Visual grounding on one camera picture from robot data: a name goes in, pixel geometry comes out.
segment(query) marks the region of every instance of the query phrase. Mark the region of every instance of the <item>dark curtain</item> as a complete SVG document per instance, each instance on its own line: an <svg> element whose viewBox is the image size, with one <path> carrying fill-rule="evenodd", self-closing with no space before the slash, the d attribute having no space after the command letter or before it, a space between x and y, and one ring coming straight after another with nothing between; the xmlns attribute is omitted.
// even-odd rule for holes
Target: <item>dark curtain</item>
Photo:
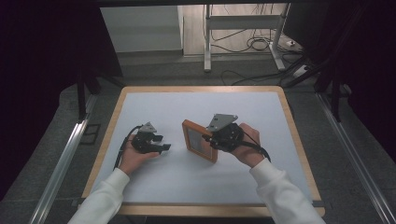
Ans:
<svg viewBox="0 0 396 224"><path fill-rule="evenodd" d="M396 3L372 1L348 39L339 68L350 106L396 161Z"/></svg>
<svg viewBox="0 0 396 224"><path fill-rule="evenodd" d="M76 83L78 71L95 78L121 76L121 70L95 3L0 4L3 198L47 130L60 92Z"/></svg>

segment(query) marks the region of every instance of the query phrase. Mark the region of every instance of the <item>white sleeve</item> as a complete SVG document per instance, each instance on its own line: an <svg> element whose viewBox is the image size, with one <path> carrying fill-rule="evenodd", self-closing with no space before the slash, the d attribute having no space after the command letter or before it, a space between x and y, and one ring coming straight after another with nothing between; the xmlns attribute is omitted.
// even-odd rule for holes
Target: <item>white sleeve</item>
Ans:
<svg viewBox="0 0 396 224"><path fill-rule="evenodd" d="M258 183L257 193L265 202L275 223L325 223L303 193L280 171L264 159L250 170Z"/></svg>
<svg viewBox="0 0 396 224"><path fill-rule="evenodd" d="M99 184L98 189L85 199L68 223L107 223L120 210L122 192L129 180L127 174L116 168Z"/></svg>

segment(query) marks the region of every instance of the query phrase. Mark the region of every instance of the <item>hand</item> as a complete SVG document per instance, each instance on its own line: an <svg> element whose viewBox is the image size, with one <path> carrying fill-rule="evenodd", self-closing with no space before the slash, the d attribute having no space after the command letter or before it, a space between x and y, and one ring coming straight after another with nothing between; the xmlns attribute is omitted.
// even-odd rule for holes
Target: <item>hand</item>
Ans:
<svg viewBox="0 0 396 224"><path fill-rule="evenodd" d="M260 133L259 131L252 129L250 126L248 126L246 123L241 123L239 125L240 128L246 133L244 134L243 141L249 142L249 143L260 143ZM245 146L240 146L237 147L234 151L231 152L235 157L241 161L242 163L250 166L251 168L255 167L259 162L264 160L264 156L257 151L256 149L252 147L245 147Z"/></svg>
<svg viewBox="0 0 396 224"><path fill-rule="evenodd" d="M133 139L134 134L131 134L128 138L128 142L125 145L119 166L119 169L127 175L136 170L144 161L160 155L159 152L150 152L146 154L139 153L131 144Z"/></svg>

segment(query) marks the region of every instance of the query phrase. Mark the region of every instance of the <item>person's right hand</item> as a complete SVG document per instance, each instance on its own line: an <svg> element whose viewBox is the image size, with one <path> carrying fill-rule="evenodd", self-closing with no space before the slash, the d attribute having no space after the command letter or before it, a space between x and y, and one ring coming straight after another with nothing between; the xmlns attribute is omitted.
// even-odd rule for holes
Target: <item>person's right hand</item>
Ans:
<svg viewBox="0 0 396 224"><path fill-rule="evenodd" d="M246 123L241 123L239 125L240 128L245 132L243 141L249 143L260 143L260 133L259 131L251 128ZM235 157L241 161L242 163L250 166L251 168L255 167L259 162L264 160L264 156L256 149L252 147L239 146L234 151L231 152Z"/></svg>

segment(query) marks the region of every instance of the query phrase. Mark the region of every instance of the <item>white board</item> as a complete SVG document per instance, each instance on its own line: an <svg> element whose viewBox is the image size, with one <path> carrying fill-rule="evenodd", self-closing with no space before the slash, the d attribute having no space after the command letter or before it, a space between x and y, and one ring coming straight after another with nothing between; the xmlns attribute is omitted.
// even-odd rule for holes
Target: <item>white board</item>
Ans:
<svg viewBox="0 0 396 224"><path fill-rule="evenodd" d="M303 167L276 92L143 92L128 93L92 190L113 171L126 134L147 122L163 135L169 151L131 174L126 203L261 204L249 167L219 151L212 163L188 151L181 123L189 119L206 127L214 114L237 115L261 134L272 163L312 202Z"/></svg>

